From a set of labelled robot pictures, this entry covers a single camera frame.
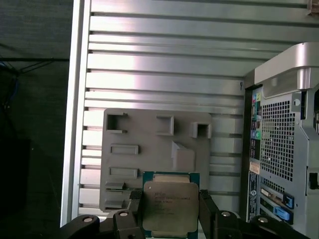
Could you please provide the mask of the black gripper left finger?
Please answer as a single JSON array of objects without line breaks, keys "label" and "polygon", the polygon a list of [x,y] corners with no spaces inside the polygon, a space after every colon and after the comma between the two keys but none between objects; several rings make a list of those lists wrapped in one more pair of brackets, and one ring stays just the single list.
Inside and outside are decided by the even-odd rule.
[{"label": "black gripper left finger", "polygon": [[127,209],[111,213],[103,221],[94,215],[80,215],[59,229],[61,239],[143,239],[142,191],[132,191]]}]

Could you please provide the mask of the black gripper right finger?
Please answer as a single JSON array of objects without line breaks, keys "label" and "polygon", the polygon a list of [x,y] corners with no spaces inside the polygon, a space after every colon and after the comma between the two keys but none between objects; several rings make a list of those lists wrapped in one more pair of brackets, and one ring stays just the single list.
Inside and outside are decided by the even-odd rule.
[{"label": "black gripper right finger", "polygon": [[233,212],[219,210],[207,190],[199,191],[199,222],[207,239],[308,238],[269,216],[255,216],[246,222]]}]

